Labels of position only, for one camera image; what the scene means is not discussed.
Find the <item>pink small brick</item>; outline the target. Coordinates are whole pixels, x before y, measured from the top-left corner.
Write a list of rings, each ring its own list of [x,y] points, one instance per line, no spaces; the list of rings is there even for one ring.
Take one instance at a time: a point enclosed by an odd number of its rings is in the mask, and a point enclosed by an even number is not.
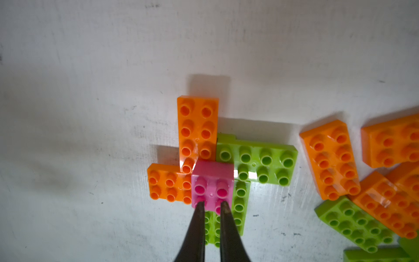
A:
[[[234,165],[200,159],[192,172],[192,207],[205,203],[206,211],[220,215],[221,204],[232,203]]]

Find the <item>green brick long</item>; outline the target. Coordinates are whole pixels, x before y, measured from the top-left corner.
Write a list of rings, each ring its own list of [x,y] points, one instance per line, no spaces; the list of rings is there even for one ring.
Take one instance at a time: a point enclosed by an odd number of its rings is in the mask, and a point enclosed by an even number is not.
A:
[[[243,235],[251,183],[235,180],[231,212],[240,236]]]
[[[375,253],[380,245],[394,242],[394,232],[346,196],[324,201],[315,213],[321,221],[368,253]]]

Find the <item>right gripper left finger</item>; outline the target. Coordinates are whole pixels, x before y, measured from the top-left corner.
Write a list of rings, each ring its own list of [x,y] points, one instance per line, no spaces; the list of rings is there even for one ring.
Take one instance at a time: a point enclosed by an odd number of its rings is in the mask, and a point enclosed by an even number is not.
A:
[[[205,203],[199,202],[175,262],[205,261]]]

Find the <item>orange brick top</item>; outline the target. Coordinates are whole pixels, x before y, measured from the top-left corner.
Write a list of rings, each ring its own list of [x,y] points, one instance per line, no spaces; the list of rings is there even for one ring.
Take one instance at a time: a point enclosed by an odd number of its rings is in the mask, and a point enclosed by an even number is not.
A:
[[[418,114],[361,128],[362,159],[371,168],[419,161]]]

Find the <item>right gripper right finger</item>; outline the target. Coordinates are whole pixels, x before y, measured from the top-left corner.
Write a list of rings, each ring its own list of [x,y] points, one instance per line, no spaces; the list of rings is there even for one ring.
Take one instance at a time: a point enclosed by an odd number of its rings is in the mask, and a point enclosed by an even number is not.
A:
[[[228,202],[222,202],[220,213],[220,261],[251,262],[237,230]]]

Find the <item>orange brick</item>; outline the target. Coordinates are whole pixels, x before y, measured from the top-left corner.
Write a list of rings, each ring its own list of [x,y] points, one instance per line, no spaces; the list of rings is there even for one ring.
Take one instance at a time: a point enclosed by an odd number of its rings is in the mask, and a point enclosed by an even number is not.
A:
[[[418,114],[361,128],[362,159],[371,168],[419,161]]]
[[[323,200],[361,192],[347,124],[332,121],[300,133],[317,191]]]
[[[151,164],[147,169],[149,195],[153,200],[166,199],[168,202],[192,203],[191,174],[180,171],[173,165]]]
[[[180,169],[190,174],[199,159],[216,160],[218,98],[177,98]]]
[[[418,236],[419,203],[378,171],[360,182],[361,191],[349,199],[401,238]]]

